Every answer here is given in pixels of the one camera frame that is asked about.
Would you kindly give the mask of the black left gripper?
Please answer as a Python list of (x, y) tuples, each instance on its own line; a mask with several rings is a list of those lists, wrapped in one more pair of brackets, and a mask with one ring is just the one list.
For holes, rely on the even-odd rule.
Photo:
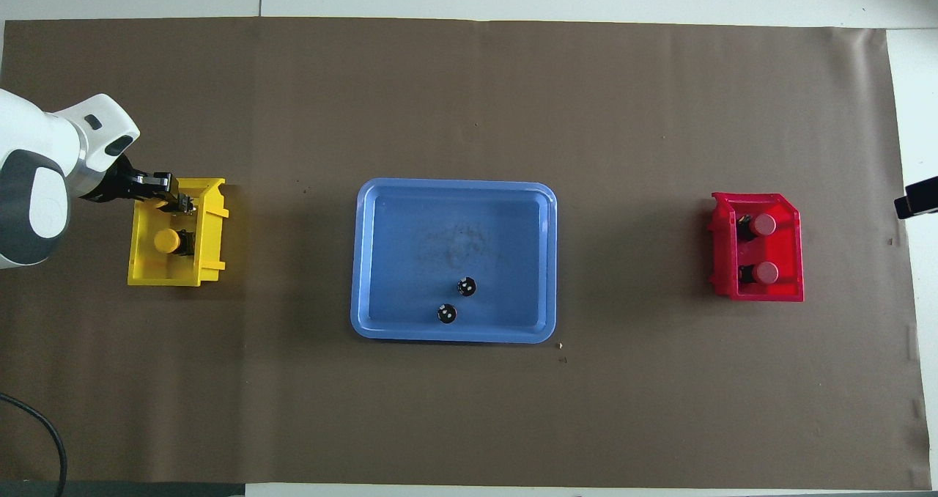
[[(177, 178), (168, 172), (150, 173), (135, 169), (126, 154), (121, 154), (104, 172), (103, 179), (81, 194), (81, 199), (94, 203), (106, 203), (115, 199), (144, 201), (158, 194), (155, 206), (162, 213), (184, 213), (184, 194), (177, 193)], [(149, 188), (144, 178), (149, 177)]]

